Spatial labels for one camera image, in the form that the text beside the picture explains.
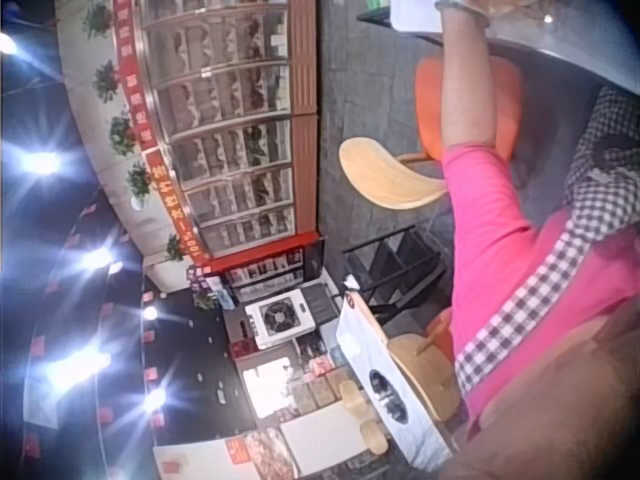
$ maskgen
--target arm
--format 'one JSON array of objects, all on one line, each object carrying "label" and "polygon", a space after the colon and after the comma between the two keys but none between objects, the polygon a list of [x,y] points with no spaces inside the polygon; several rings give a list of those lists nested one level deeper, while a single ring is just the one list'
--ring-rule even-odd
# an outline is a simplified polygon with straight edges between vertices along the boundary
[{"label": "arm", "polygon": [[447,149],[471,142],[493,146],[496,139],[494,87],[481,17],[443,6],[442,29],[443,146]]}]

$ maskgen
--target display cabinet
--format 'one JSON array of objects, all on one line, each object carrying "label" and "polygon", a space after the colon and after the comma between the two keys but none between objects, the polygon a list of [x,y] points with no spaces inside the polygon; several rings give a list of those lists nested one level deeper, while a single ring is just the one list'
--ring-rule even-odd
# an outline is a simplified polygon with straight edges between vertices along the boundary
[{"label": "display cabinet", "polygon": [[314,2],[144,0],[139,15],[156,133],[211,257],[315,230]]}]

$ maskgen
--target window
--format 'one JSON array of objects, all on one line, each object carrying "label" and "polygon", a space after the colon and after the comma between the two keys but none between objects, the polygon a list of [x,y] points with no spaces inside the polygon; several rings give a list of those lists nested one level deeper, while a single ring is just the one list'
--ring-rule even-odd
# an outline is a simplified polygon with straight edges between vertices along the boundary
[{"label": "window", "polygon": [[291,374],[291,362],[287,357],[242,372],[258,418],[266,418],[293,404],[293,397],[287,390]]}]

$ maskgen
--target checkered shirt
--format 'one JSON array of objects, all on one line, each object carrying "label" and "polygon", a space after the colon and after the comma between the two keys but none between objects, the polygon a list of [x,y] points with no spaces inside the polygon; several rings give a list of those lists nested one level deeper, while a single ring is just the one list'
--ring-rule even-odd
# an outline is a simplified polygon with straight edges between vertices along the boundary
[{"label": "checkered shirt", "polygon": [[543,320],[593,243],[640,221],[639,113],[633,100],[602,89],[567,177],[571,217],[543,263],[457,355],[464,394]]}]

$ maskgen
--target paper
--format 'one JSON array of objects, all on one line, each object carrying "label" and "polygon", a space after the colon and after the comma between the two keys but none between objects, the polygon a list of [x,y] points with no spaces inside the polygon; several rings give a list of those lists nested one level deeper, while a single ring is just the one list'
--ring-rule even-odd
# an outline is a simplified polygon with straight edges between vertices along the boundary
[{"label": "paper", "polygon": [[399,32],[442,32],[436,0],[392,0],[391,25]]}]

